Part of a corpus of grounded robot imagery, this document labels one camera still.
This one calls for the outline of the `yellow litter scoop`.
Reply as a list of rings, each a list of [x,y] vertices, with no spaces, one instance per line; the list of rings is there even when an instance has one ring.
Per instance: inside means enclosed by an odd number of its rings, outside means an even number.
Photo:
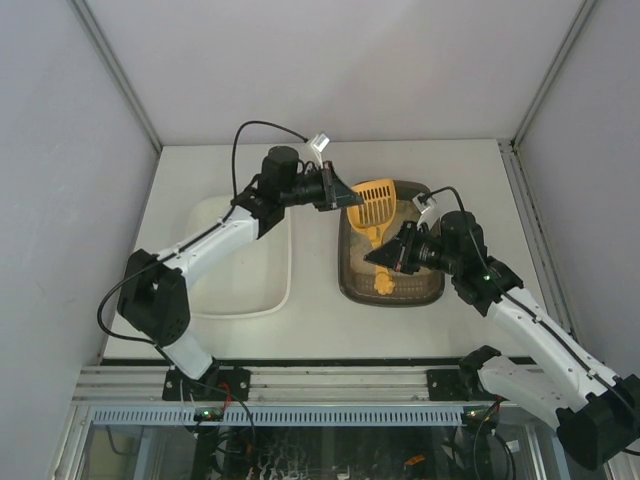
[[[392,179],[378,179],[352,187],[363,203],[347,208],[351,228],[366,237],[373,249],[384,243],[384,235],[396,215],[397,195]]]

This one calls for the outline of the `dark brown litter box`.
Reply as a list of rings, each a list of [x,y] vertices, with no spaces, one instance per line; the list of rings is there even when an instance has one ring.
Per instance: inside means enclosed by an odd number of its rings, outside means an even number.
[[[400,230],[406,220],[417,221],[421,211],[413,202],[420,194],[430,189],[419,182],[396,180],[396,215],[384,234],[389,241]],[[341,213],[338,235],[338,282],[342,294],[359,304],[376,307],[420,307],[437,301],[444,292],[445,279],[442,273],[423,268],[406,275],[390,271],[388,277],[393,290],[387,294],[375,288],[376,266],[364,260],[372,250],[369,239],[354,230],[345,212]]]

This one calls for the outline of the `white plastic tub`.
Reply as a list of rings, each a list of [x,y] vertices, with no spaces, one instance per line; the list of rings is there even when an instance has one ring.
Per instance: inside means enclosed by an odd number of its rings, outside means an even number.
[[[257,241],[211,263],[198,260],[191,271],[189,308],[194,317],[231,320],[272,313],[290,292],[291,218],[284,219]]]

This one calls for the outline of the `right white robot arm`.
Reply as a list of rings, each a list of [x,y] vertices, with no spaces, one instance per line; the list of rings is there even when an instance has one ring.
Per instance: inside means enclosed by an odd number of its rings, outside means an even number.
[[[422,268],[450,275],[458,297],[504,330],[542,370],[533,374],[483,346],[461,361],[464,383],[543,421],[581,467],[594,471],[638,440],[638,376],[621,377],[563,330],[523,280],[488,254],[472,213],[446,213],[438,236],[406,221],[364,259],[407,275]]]

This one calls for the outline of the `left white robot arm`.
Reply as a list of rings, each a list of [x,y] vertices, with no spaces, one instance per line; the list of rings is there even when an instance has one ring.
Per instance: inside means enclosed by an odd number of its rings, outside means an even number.
[[[362,205],[331,162],[318,159],[307,172],[301,166],[296,149],[271,148],[260,172],[212,226],[158,253],[139,249],[129,257],[117,313],[187,378],[198,381],[214,369],[213,356],[190,329],[189,290],[204,274],[264,237],[289,207],[325,212]]]

